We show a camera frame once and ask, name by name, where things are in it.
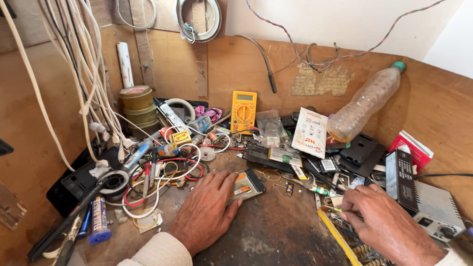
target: pink cloth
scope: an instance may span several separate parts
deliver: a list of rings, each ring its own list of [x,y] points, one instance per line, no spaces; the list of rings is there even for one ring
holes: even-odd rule
[[[200,105],[197,106],[194,111],[195,117],[199,118],[201,116],[208,115],[212,123],[216,122],[220,119],[220,117],[222,117],[222,110],[218,108],[209,108],[207,111],[205,111],[205,107]]]

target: screwdriver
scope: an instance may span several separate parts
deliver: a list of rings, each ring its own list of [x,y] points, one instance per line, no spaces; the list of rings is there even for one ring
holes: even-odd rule
[[[337,215],[340,215],[342,212],[344,212],[344,213],[352,213],[352,214],[358,216],[358,217],[359,217],[360,219],[362,219],[363,221],[365,220],[365,219],[363,218],[363,216],[361,216],[361,214],[359,214],[359,213],[354,213],[354,212],[352,212],[352,211],[347,211],[347,210],[343,210],[343,209],[339,209],[339,208],[334,208],[334,207],[330,207],[330,206],[327,206],[327,205],[322,205],[322,206],[331,209],[331,210],[332,210],[333,212],[335,212]]]

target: sim tray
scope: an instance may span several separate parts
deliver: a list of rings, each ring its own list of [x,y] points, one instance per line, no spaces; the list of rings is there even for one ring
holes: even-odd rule
[[[294,184],[286,182],[286,195],[292,197],[292,193],[294,192]]]

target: right hand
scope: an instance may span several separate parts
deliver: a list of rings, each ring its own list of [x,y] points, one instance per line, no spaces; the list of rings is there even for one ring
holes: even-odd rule
[[[243,198],[227,206],[238,173],[211,172],[199,179],[185,199],[169,234],[179,240],[191,257],[208,248],[227,232]]]
[[[400,266],[433,266],[447,254],[415,220],[376,184],[356,186],[343,197],[342,209],[361,241]]]

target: sleeve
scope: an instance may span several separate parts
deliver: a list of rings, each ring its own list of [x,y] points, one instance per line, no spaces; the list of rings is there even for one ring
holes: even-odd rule
[[[468,266],[463,259],[453,250],[449,250],[447,255],[434,266]]]
[[[161,232],[118,266],[192,266],[192,257],[179,240]]]

